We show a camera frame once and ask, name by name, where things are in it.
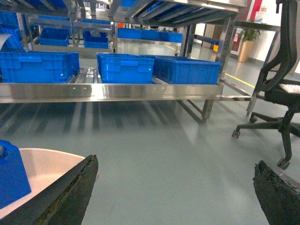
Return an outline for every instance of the white container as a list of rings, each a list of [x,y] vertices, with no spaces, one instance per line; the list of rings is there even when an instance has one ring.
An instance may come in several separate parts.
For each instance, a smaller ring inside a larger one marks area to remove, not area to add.
[[[0,219],[36,196],[85,159],[82,156],[48,149],[20,149],[20,153],[32,192],[1,209]]]

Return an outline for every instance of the metal table leg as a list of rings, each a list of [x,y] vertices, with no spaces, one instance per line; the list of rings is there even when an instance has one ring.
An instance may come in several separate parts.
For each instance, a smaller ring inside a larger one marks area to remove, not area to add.
[[[216,57],[216,61],[223,63],[223,66],[220,69],[218,80],[220,80],[221,78],[224,77],[223,70],[227,65],[229,54],[232,49],[234,34],[235,34],[234,18],[232,17],[232,18],[225,19],[220,42],[219,42],[217,57]],[[204,121],[206,121],[207,119],[210,118],[210,113],[211,113],[213,104],[214,104],[214,100],[208,100],[208,99],[205,100],[203,112],[202,112],[202,117],[203,117]]]

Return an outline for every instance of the black office chair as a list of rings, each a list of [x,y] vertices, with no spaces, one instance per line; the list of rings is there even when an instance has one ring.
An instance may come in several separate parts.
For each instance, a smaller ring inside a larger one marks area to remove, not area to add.
[[[300,124],[291,123],[294,114],[300,113],[300,94],[288,93],[281,89],[279,85],[300,85],[300,82],[284,80],[284,77],[290,72],[297,60],[297,1],[277,0],[276,3],[277,6],[279,6],[280,3],[283,4],[281,14],[280,48],[276,57],[261,69],[254,92],[257,93],[257,98],[280,105],[286,105],[288,110],[283,118],[272,118],[254,112],[250,117],[250,123],[252,124],[238,125],[232,136],[239,138],[240,129],[277,129],[281,133],[285,149],[285,158],[281,159],[277,166],[282,169],[286,169],[289,166],[289,161],[292,157],[290,133],[300,137]],[[276,72],[275,76],[268,79],[268,72],[279,64],[280,68]],[[264,92],[264,97],[259,95],[260,91]],[[266,122],[254,124],[257,121],[257,117]]]

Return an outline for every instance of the metal rack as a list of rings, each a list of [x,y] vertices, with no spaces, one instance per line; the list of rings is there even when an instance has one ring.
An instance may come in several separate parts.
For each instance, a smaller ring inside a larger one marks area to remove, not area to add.
[[[183,42],[180,55],[189,56],[192,51],[193,34],[197,23],[221,23],[223,31],[219,42],[217,61],[226,67],[227,56],[230,53],[233,40],[234,18],[239,8],[247,6],[247,0],[164,0],[155,10],[147,9],[157,3],[156,0],[138,0],[131,8],[119,7],[121,0],[114,0],[109,10],[96,10],[96,0],[90,0],[90,7],[85,7],[83,0],[63,0],[66,7],[54,7],[48,0],[41,1],[43,5],[33,5],[29,0],[2,0],[1,10],[25,13],[27,18],[32,15],[66,15],[76,24],[78,19],[96,19],[114,22],[114,49],[117,49],[117,25],[134,23],[152,26],[180,28],[184,27]],[[168,11],[181,5],[180,10]],[[121,101],[121,100],[163,100],[188,99],[188,102],[198,110],[203,120],[210,117],[214,100],[250,100],[251,95],[222,96],[223,84],[218,85],[169,85],[169,84],[100,84],[94,71],[94,83],[85,84],[85,69],[68,84],[0,84],[0,102],[70,102],[70,101]],[[201,110],[191,99],[205,99]]]

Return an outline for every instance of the green plant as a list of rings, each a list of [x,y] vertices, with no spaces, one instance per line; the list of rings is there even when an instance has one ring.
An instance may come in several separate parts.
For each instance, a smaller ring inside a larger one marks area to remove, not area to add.
[[[252,28],[244,28],[242,32],[239,34],[239,37],[240,38],[243,37],[242,42],[254,41],[256,40],[256,37],[260,34],[261,34],[260,30],[252,29]]]

